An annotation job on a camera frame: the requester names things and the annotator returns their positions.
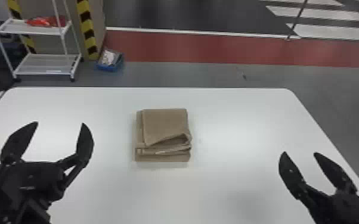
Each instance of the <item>red object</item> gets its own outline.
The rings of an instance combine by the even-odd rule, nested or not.
[[[62,27],[66,26],[65,16],[58,16],[58,20],[60,21]],[[31,26],[58,27],[57,19],[55,16],[31,18],[30,20],[26,20],[26,23]]]
[[[62,27],[66,26],[66,17],[63,15],[58,16],[60,24]],[[50,23],[50,26],[58,27],[57,19],[55,16],[48,17],[47,21]]]
[[[38,17],[38,18],[31,18],[26,20],[26,23],[31,26],[43,26],[43,27],[50,27],[50,22],[47,21],[46,18]]]
[[[112,31],[104,46],[126,61],[359,67],[359,41]]]

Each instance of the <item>folded towel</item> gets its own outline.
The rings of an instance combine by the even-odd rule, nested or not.
[[[191,140],[187,110],[137,112],[136,161],[188,161]]]

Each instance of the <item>hazard stripe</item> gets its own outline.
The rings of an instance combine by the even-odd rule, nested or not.
[[[8,9],[11,15],[18,20],[22,20],[21,9],[16,0],[7,0]],[[29,35],[22,35],[24,44],[28,47],[29,51],[33,54],[36,53],[35,44]]]
[[[95,31],[91,17],[88,0],[77,0],[76,8],[81,20],[81,31],[85,39],[85,48],[88,52],[88,58],[96,60],[98,58],[98,49],[95,38]]]

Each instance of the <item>table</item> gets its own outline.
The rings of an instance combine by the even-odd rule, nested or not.
[[[136,111],[178,107],[189,113],[190,162],[134,162]],[[359,190],[358,176],[286,89],[14,88],[0,100],[0,149],[32,121],[39,127],[25,160],[70,155],[82,122],[95,140],[88,167],[51,206],[53,224],[314,223],[278,174],[283,151],[317,189],[335,190],[315,151]]]

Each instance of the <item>metal shelf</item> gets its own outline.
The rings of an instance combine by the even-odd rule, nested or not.
[[[51,0],[51,3],[54,9],[55,17],[59,18],[59,13],[55,1],[56,0]],[[8,58],[8,55],[5,52],[0,37],[0,50],[2,51],[5,61],[7,62],[8,68],[10,69],[15,80],[20,80],[17,75],[68,75],[70,76],[70,80],[72,82],[75,81],[75,71],[78,67],[80,60],[82,59],[82,55],[75,31],[73,31],[73,36],[76,48],[78,50],[78,54],[68,54],[64,35],[67,33],[70,27],[73,27],[73,25],[71,15],[68,10],[67,2],[66,0],[62,1],[66,10],[66,15],[68,16],[67,23],[64,27],[61,26],[61,22],[59,19],[57,19],[58,27],[36,27],[26,24],[24,20],[18,20],[14,18],[9,18],[0,26],[0,34],[18,34],[21,38],[22,43],[25,43],[23,35],[53,35],[59,36],[61,39],[61,43],[63,44],[63,55],[32,54],[29,47],[25,44],[25,48],[28,54],[22,60],[20,65],[14,70],[13,66],[11,65],[11,61]]]
[[[73,75],[81,60],[81,54],[52,55],[27,54],[14,74],[24,75]]]
[[[61,33],[60,33],[59,27],[31,26],[25,23],[24,20],[16,20],[13,18],[9,18],[0,26],[0,33],[60,36],[60,35],[65,35],[67,33],[71,24],[72,24],[71,21],[68,21],[66,26],[61,27]]]

